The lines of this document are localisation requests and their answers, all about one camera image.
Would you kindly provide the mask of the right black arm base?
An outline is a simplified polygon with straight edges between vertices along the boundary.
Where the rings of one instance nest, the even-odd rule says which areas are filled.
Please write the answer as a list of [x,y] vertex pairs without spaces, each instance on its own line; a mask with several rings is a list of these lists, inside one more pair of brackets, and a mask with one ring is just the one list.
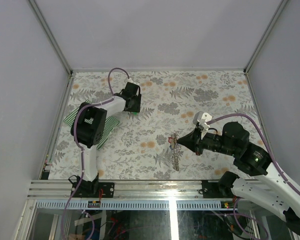
[[202,180],[199,194],[206,199],[233,198],[232,187],[239,176],[233,172],[226,171],[218,181]]

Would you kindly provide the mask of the metal key ring disc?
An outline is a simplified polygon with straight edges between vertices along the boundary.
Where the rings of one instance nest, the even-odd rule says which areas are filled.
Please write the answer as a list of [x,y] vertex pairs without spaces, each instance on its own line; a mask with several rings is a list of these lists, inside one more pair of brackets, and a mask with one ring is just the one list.
[[169,137],[173,137],[174,143],[169,143],[169,148],[172,151],[171,157],[172,157],[172,168],[179,172],[180,171],[180,157],[181,157],[181,151],[182,146],[177,143],[177,140],[179,138],[179,135],[177,132],[172,133]]

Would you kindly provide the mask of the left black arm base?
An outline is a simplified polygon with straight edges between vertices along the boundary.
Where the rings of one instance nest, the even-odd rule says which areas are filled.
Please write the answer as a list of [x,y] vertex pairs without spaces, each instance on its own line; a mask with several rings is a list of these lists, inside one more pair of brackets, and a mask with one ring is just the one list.
[[71,183],[71,195],[74,198],[113,198],[115,192],[114,182],[100,182],[97,176],[93,181],[82,180],[78,189],[75,191],[81,178],[78,175],[72,175],[68,178]]

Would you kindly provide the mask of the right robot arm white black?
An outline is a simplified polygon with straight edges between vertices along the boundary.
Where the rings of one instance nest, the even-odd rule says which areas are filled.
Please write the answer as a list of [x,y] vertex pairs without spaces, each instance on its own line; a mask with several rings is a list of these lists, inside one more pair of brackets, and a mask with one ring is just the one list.
[[250,134],[238,122],[228,122],[222,134],[206,133],[197,125],[195,129],[177,143],[200,156],[204,150],[234,158],[233,164],[243,173],[267,185],[265,191],[248,183],[233,172],[227,171],[218,182],[218,192],[223,197],[232,194],[245,198],[270,211],[294,233],[300,235],[300,195],[294,193],[283,179],[267,151],[250,142]]

